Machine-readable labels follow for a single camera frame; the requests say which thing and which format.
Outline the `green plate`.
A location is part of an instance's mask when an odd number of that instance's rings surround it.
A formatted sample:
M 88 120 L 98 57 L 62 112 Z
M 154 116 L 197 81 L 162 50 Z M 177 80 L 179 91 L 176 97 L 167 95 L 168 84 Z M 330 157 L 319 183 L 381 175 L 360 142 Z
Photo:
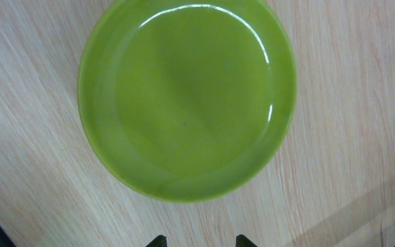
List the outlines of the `green plate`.
M 264 1 L 114 1 L 78 73 L 84 133 L 132 190 L 200 202 L 272 159 L 296 105 L 290 40 Z

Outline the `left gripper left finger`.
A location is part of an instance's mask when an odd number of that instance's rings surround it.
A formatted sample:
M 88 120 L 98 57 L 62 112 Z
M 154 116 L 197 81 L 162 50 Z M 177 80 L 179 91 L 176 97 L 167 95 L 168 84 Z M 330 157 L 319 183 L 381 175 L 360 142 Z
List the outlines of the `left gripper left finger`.
M 158 235 L 146 247 L 167 247 L 167 237 L 164 235 Z

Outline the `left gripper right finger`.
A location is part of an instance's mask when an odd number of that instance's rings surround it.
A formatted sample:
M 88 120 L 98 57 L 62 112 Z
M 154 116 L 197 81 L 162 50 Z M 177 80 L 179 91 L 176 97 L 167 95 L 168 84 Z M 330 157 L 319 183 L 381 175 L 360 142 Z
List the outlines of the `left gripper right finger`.
M 251 240 L 249 240 L 245 235 L 238 235 L 236 237 L 236 247 L 257 247 Z

